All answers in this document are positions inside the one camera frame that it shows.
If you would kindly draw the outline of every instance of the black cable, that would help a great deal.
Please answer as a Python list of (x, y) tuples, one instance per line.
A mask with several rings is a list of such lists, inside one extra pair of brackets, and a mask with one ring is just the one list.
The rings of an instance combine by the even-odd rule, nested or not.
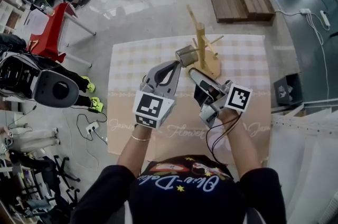
[[(81, 135), (81, 137), (83, 137), (84, 139), (86, 139), (86, 140), (88, 140), (88, 141), (93, 141), (94, 140), (94, 138), (93, 138), (93, 135), (92, 135), (92, 131), (90, 131), (90, 133), (89, 133), (89, 136), (90, 136), (90, 138), (87, 138), (86, 136), (83, 136), (83, 134), (82, 134), (82, 132), (81, 132), (81, 130), (80, 130), (80, 128), (79, 128), (79, 118), (80, 118), (80, 116), (84, 116), (85, 118), (86, 118), (86, 120), (87, 120), (87, 123), (88, 124), (92, 124), (92, 123), (94, 123), (94, 122), (99, 122), (99, 123), (105, 123), (106, 121), (107, 121), (107, 115), (106, 114), (104, 114), (103, 112), (96, 112), (96, 111), (93, 111), (93, 110), (91, 110), (90, 108), (73, 108), (73, 107), (71, 107), (72, 109), (85, 109), (85, 110), (87, 110), (87, 111), (89, 111), (89, 112), (95, 112), (95, 113), (100, 113), (100, 114), (103, 114), (104, 116), (105, 116), (105, 120), (94, 120), (94, 121), (92, 121), (92, 122), (90, 122), (89, 120), (88, 120), (88, 117), (87, 117), (87, 115), (86, 114), (84, 114), (84, 113), (80, 113), (80, 114), (78, 114), (78, 116), (77, 116), (77, 118), (76, 118), (76, 127), (78, 128), (78, 131), (80, 132), (80, 135)], [(102, 139), (97, 133), (96, 133), (96, 131), (93, 129), (93, 131), (94, 131), (94, 133), (100, 138), (100, 140), (102, 140), (104, 143), (106, 143), (107, 145), (108, 145), (108, 143), (104, 140), (104, 139)]]
[(29, 113), (31, 113), (33, 110), (36, 109), (36, 106), (37, 106), (37, 104), (35, 104), (35, 106), (32, 108), (31, 111), (27, 112), (24, 116), (20, 117), (19, 119), (16, 119), (14, 122), (11, 122), (9, 125), (7, 125), (7, 127), (9, 128), (11, 124), (15, 123), (17, 120), (20, 120), (20, 119), (22, 119), (23, 117), (25, 117), (26, 115), (28, 115)]
[(206, 132), (206, 135), (205, 135), (206, 146), (208, 147), (210, 153), (212, 154), (213, 158), (215, 159), (215, 161), (216, 161), (217, 163), (220, 163), (220, 162), (215, 158), (213, 151), (210, 149), (210, 147), (209, 147), (209, 145), (208, 145), (208, 133), (209, 133), (210, 130), (212, 130), (212, 129), (216, 128), (216, 127), (219, 127), (219, 126), (228, 124), (228, 123), (230, 123), (230, 122), (232, 122), (232, 121), (234, 121), (234, 120), (236, 120), (236, 119), (237, 119), (237, 118), (234, 118), (234, 119), (232, 119), (232, 120), (230, 120), (230, 121), (227, 121), (227, 122), (225, 122), (225, 123), (223, 123), (223, 124), (213, 126), (213, 127), (211, 127), (211, 128)]
[[(220, 125), (216, 125), (216, 126), (211, 127), (211, 128), (207, 131), (207, 133), (206, 133), (206, 135), (205, 135), (206, 145), (207, 145), (207, 147), (208, 147), (210, 153), (212, 154), (213, 158), (215, 159), (215, 161), (216, 161), (217, 163), (219, 163), (219, 164), (224, 165), (224, 163), (221, 163), (221, 162), (216, 158), (215, 153), (214, 153), (213, 150), (214, 150), (216, 144), (217, 144), (217, 143), (221, 140), (221, 138), (225, 135), (225, 133), (226, 133), (229, 129), (231, 129), (231, 128), (239, 121), (239, 119), (241, 118), (241, 116), (242, 116), (242, 113), (241, 113), (238, 117), (236, 117), (236, 118), (234, 118), (234, 119), (232, 119), (232, 120), (229, 120), (229, 121), (227, 121), (227, 122), (225, 122), (225, 123), (223, 123), (223, 124), (220, 124)], [(219, 126), (228, 124), (228, 123), (230, 123), (230, 122), (232, 122), (232, 121), (234, 121), (234, 120), (236, 120), (236, 121), (235, 121), (228, 129), (226, 129), (226, 131), (224, 131), (224, 133), (223, 133), (221, 136), (219, 136), (219, 137), (213, 142), (213, 144), (212, 144), (212, 146), (211, 146), (211, 149), (210, 149), (210, 147), (209, 147), (209, 145), (208, 145), (208, 133), (209, 133), (209, 131), (210, 131), (211, 129), (216, 128), (216, 127), (219, 127)]]
[(101, 137), (99, 136), (99, 134), (96, 133), (95, 129), (93, 129), (93, 131), (94, 131), (94, 133), (100, 138), (100, 140), (102, 140), (104, 143), (106, 143), (106, 144), (108, 145), (108, 143), (107, 143), (103, 138), (101, 138)]

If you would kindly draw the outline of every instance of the white table leg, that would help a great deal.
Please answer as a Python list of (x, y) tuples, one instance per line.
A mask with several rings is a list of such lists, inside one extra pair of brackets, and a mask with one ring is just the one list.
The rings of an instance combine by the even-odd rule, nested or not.
[(76, 62), (82, 63), (82, 64), (88, 66), (88, 68), (91, 68), (91, 66), (92, 66), (92, 64), (90, 62), (85, 61), (83, 59), (80, 59), (78, 57), (75, 57), (75, 56), (73, 56), (73, 55), (71, 55), (69, 53), (66, 53), (65, 58), (69, 59), (69, 60), (72, 60), (72, 61), (76, 61)]
[(92, 35), (96, 35), (96, 32), (93, 32), (91, 29), (89, 29), (88, 27), (86, 27), (85, 25), (83, 25), (78, 18), (75, 18), (73, 16), (71, 16), (68, 13), (64, 13), (64, 16), (69, 18), (72, 22), (74, 22), (76, 25), (80, 26), (81, 28), (83, 28), (85, 31), (89, 32)]

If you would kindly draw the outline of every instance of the table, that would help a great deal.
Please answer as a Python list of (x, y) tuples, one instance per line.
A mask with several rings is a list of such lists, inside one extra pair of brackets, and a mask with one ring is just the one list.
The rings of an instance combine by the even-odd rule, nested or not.
[[(207, 35), (212, 41), (220, 35)], [(148, 71), (168, 60), (175, 60), (175, 51), (192, 44), (193, 35), (150, 39), (114, 45), (110, 63), (108, 85), (108, 151), (120, 154), (134, 129), (132, 108), (135, 91)], [(270, 79), (262, 35), (225, 35), (214, 44), (221, 65), (223, 84), (233, 82), (253, 89), (250, 104), (242, 116), (242, 122), (251, 136), (259, 157), (269, 154), (270, 139)], [(204, 154), (212, 159), (206, 146), (208, 131), (199, 118), (200, 107), (193, 98), (194, 83), (181, 70), (177, 85), (177, 103), (162, 127), (153, 131), (146, 159), (164, 160), (185, 154)], [(221, 124), (216, 120), (214, 125)], [(208, 134), (208, 144), (223, 133), (222, 127)], [(216, 157), (223, 163), (232, 164), (233, 158), (227, 137), (217, 143)]]
[(82, 63), (88, 67), (91, 67), (91, 63), (83, 59), (75, 57), (71, 54), (59, 53), (59, 48), (62, 42), (62, 35), (66, 28), (67, 20), (74, 22), (76, 25), (86, 30), (92, 35), (96, 35), (96, 32), (82, 24), (76, 16), (75, 11), (68, 3), (61, 3), (54, 8), (54, 15), (49, 16), (47, 25), (41, 35), (30, 35), (30, 41), (38, 41), (37, 45), (33, 47), (31, 45), (31, 52), (33, 54), (41, 55), (51, 58), (54, 61), (63, 62), (64, 58)]

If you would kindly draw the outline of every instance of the white cable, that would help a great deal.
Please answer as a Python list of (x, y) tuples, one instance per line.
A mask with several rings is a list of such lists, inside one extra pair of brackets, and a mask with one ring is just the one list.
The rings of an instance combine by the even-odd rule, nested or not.
[[(65, 115), (64, 112), (63, 112), (63, 109), (62, 109), (62, 113), (63, 113), (63, 115), (64, 115), (65, 121), (66, 121), (66, 123), (67, 123), (67, 125), (68, 125), (68, 129), (69, 129), (69, 134), (70, 134), (70, 152), (71, 152), (71, 154), (72, 154), (72, 157), (75, 159), (75, 157), (74, 157), (74, 155), (73, 155), (72, 131), (70, 130), (70, 126), (69, 126), (69, 124), (68, 124), (67, 117), (66, 117), (66, 115)], [(97, 162), (97, 167), (96, 167), (96, 169), (93, 169), (93, 168), (91, 168), (91, 167), (85, 167), (85, 166), (81, 165), (76, 159), (75, 159), (75, 162), (76, 162), (79, 166), (84, 167), (84, 168), (87, 169), (87, 170), (95, 170), (95, 171), (97, 171), (97, 170), (99, 169), (99, 161), (98, 161), (98, 159), (97, 159), (95, 156), (93, 156), (91, 153), (88, 152), (88, 148), (87, 148), (87, 140), (86, 140), (86, 151), (87, 151), (87, 153), (88, 153), (91, 157), (93, 157), (93, 158), (96, 160), (96, 162)]]
[[(327, 76), (327, 66), (326, 66), (326, 57), (325, 57), (325, 51), (324, 51), (324, 48), (323, 48), (323, 44), (324, 44), (324, 41), (323, 41), (323, 37), (322, 35), (320, 34), (320, 32), (317, 30), (315, 24), (313, 23), (313, 20), (312, 20), (312, 15), (316, 16), (319, 20), (320, 18), (313, 14), (313, 13), (309, 13), (306, 15), (306, 20), (308, 22), (308, 24), (313, 28), (313, 30), (315, 31), (316, 35), (317, 35), (317, 38), (319, 40), (319, 43), (321, 45), (321, 49), (322, 49), (322, 52), (323, 52), (323, 58), (324, 58), (324, 66), (325, 66), (325, 77), (326, 77), (326, 86), (327, 86), (327, 95), (326, 95), (326, 98), (328, 99), (329, 95), (330, 95), (330, 88), (328, 86), (328, 76)], [(322, 21), (320, 20), (321, 24), (322, 24), (322, 27), (328, 31), (330, 28), (326, 29), (322, 23)]]
[[(293, 15), (297, 15), (297, 14), (304, 14), (302, 12), (297, 12), (297, 13), (293, 13), (293, 14), (290, 14), (290, 13), (285, 13), (281, 10), (275, 10), (275, 12), (281, 12), (282, 14), (284, 15), (287, 15), (287, 16), (293, 16)], [(313, 28), (317, 38), (318, 38), (318, 41), (319, 41), (319, 44), (321, 45), (321, 49), (322, 49), (322, 52), (323, 52), (323, 58), (324, 58), (324, 66), (325, 66), (325, 76), (326, 76), (326, 86), (327, 86), (327, 95), (326, 95), (326, 99), (328, 99), (329, 95), (330, 95), (330, 89), (329, 89), (329, 86), (328, 86), (328, 77), (327, 77), (327, 66), (326, 66), (326, 57), (325, 57), (325, 52), (324, 52), (324, 48), (323, 48), (323, 44), (324, 44), (324, 41), (323, 41), (323, 37), (321, 35), (321, 33), (317, 30), (313, 20), (312, 20), (312, 16), (315, 16), (316, 18), (318, 18), (318, 20), (320, 21), (322, 27), (324, 30), (326, 31), (329, 31), (330, 30), (330, 27), (328, 26), (324, 26), (322, 20), (314, 13), (307, 13), (306, 14), (306, 21), (308, 22), (308, 24), (310, 25), (311, 28)]]
[(297, 13), (291, 14), (291, 13), (285, 13), (282, 10), (275, 10), (275, 13), (277, 13), (277, 12), (280, 12), (280, 13), (282, 13), (284, 15), (288, 15), (288, 16), (293, 16), (293, 15), (301, 14), (301, 12), (297, 12)]

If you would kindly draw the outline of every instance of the wooden mug tree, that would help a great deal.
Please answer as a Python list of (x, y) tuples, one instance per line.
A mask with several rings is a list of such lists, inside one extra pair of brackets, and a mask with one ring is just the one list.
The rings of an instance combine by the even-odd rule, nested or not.
[(194, 13), (192, 12), (189, 5), (186, 6), (192, 22), (195, 25), (196, 28), (196, 38), (193, 38), (193, 43), (196, 47), (196, 50), (198, 51), (199, 60), (195, 62), (194, 64), (190, 65), (188, 67), (188, 70), (192, 67), (200, 70), (203, 72), (206, 76), (212, 79), (216, 79), (221, 75), (221, 62), (217, 58), (217, 53), (214, 51), (212, 44), (216, 43), (218, 40), (222, 39), (224, 36), (220, 36), (214, 41), (210, 42), (205, 37), (205, 29), (204, 24), (201, 22), (197, 22), (196, 17), (194, 16)]

